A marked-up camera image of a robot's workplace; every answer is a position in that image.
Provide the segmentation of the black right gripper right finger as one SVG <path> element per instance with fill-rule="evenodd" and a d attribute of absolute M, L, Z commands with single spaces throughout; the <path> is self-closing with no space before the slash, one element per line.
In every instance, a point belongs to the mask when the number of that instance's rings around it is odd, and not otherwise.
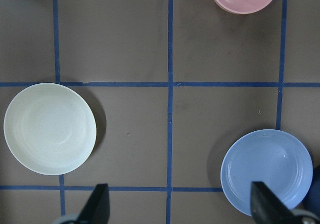
<path fill-rule="evenodd" d="M 251 183 L 250 213 L 256 224 L 300 223 L 300 218 L 296 217 L 264 182 Z"/>

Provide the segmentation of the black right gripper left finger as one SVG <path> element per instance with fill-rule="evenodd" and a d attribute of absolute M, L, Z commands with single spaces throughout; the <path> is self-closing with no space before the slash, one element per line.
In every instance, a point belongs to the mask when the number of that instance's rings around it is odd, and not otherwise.
<path fill-rule="evenodd" d="M 97 184 L 77 218 L 78 224 L 107 224 L 110 218 L 108 184 Z"/>

